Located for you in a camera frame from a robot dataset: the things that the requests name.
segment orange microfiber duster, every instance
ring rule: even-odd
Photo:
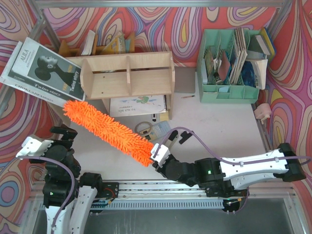
[[[94,135],[148,166],[153,144],[131,129],[114,121],[114,118],[98,111],[85,101],[68,101],[64,105],[65,115],[71,121],[88,129]]]

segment desk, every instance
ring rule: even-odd
[[[219,156],[244,157],[265,153],[251,105],[200,103],[198,85],[195,86],[195,97],[181,98],[188,94],[175,93],[173,119],[169,121],[172,128],[183,126],[193,130]],[[90,103],[105,113],[100,100]],[[152,122],[151,115],[119,117],[116,120],[131,129],[141,121]],[[73,148],[82,168],[81,174],[101,173],[104,180],[164,179],[151,165],[143,167],[85,128],[73,123],[71,128],[78,131]],[[182,145],[176,142],[171,153],[185,162],[210,157],[194,137]]]

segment green plastic organizer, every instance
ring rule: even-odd
[[[248,48],[250,37],[259,34],[256,30],[244,30],[246,47]],[[227,84],[216,85],[202,82],[201,65],[209,46],[214,46],[217,39],[221,38],[220,48],[228,55],[232,54],[234,47],[234,29],[205,29],[200,44],[197,60],[197,79],[199,86],[200,102],[205,103],[255,103],[258,100],[259,89],[244,85],[242,77],[239,77],[237,85]],[[229,87],[227,93],[219,92],[219,88]]]

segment spiral notebook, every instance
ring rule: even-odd
[[[164,95],[112,98],[110,116],[138,116],[166,112]]]

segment gray floor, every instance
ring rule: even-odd
[[[33,234],[46,230],[40,211]],[[282,199],[249,199],[237,215],[220,210],[107,211],[88,218],[85,234],[293,234]]]

